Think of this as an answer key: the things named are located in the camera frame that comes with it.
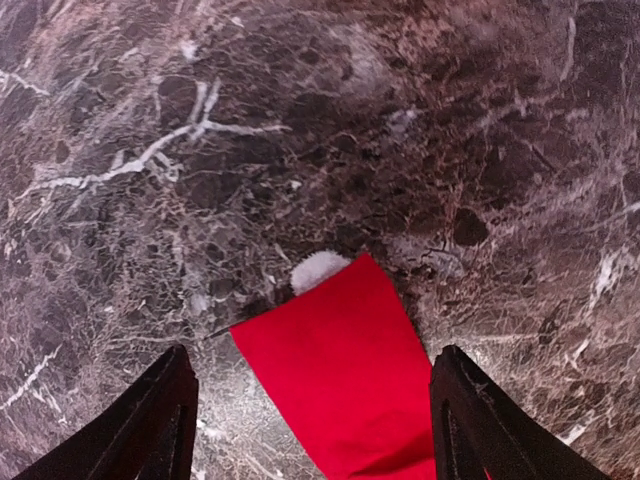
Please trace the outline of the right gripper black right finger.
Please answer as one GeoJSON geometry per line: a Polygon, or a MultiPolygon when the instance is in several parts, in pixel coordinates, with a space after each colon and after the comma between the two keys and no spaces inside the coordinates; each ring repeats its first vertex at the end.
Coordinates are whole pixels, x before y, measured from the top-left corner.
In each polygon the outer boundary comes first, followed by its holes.
{"type": "Polygon", "coordinates": [[[609,479],[527,415],[456,345],[437,356],[430,395],[439,479],[609,479]]]}

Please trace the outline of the red santa sock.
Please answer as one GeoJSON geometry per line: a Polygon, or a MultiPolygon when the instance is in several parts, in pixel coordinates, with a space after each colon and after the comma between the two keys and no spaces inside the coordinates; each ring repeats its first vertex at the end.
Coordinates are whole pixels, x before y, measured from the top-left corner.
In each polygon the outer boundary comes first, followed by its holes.
{"type": "Polygon", "coordinates": [[[329,479],[432,479],[431,362],[368,255],[314,253],[293,298],[235,325],[233,340],[329,479]]]}

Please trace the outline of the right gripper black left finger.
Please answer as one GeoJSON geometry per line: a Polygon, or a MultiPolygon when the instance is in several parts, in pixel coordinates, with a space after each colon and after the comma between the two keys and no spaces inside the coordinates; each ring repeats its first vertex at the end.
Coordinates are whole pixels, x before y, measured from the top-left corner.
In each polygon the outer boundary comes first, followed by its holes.
{"type": "Polygon", "coordinates": [[[199,383],[182,345],[167,349],[99,416],[18,479],[188,479],[199,383]]]}

